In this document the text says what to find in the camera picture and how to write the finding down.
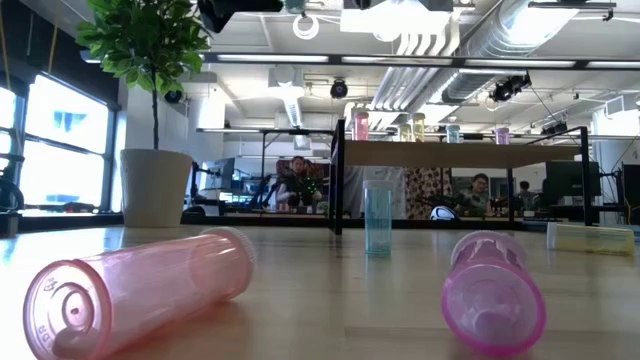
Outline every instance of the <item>computer monitor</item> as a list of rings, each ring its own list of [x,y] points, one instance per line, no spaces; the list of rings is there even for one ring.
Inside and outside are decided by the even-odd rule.
[[[580,161],[550,161],[547,168],[548,195],[582,196],[582,162]],[[591,177],[591,196],[601,196],[600,166],[597,162],[589,163]]]
[[[204,189],[231,189],[231,181],[233,181],[233,172],[235,169],[236,159],[221,159],[217,161],[206,161],[203,169],[213,173],[207,175]]]

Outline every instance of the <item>green leaves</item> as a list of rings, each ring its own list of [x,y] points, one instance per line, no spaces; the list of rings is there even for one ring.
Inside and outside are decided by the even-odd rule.
[[[177,79],[202,68],[207,36],[189,0],[87,0],[95,24],[78,25],[77,42],[100,59],[102,69],[127,86],[182,91]]]

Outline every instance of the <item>white planter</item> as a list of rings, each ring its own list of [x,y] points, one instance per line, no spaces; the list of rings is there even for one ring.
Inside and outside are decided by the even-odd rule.
[[[120,161],[125,226],[179,226],[191,157],[172,151],[125,149]]]

